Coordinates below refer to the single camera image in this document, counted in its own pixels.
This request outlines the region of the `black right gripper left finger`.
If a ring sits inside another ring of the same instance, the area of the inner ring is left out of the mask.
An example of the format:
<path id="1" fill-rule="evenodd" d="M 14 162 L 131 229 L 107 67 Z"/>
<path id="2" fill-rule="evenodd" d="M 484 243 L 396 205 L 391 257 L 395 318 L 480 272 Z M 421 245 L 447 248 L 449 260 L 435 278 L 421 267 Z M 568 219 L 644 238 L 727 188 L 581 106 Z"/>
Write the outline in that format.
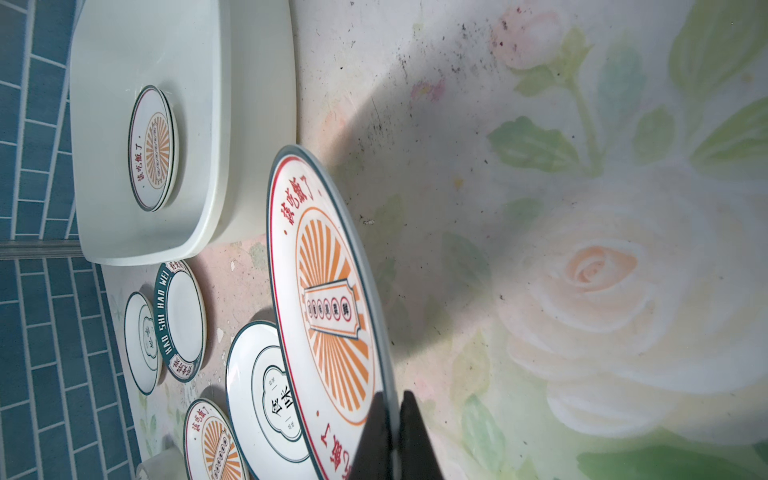
<path id="1" fill-rule="evenodd" d="M 385 396 L 377 392 L 370 406 L 366 425 L 348 478 L 350 480 L 389 480 L 392 478 L 392 435 Z"/>

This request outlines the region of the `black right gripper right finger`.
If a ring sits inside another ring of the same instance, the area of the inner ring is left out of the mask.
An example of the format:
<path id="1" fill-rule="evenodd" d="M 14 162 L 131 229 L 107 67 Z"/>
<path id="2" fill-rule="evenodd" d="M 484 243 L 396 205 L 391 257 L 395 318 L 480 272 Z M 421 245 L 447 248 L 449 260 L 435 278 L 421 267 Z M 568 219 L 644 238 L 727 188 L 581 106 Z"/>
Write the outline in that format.
<path id="1" fill-rule="evenodd" d="M 403 392 L 400 407 L 398 452 L 401 459 L 401 479 L 444 479 L 418 402 L 409 390 Z"/>

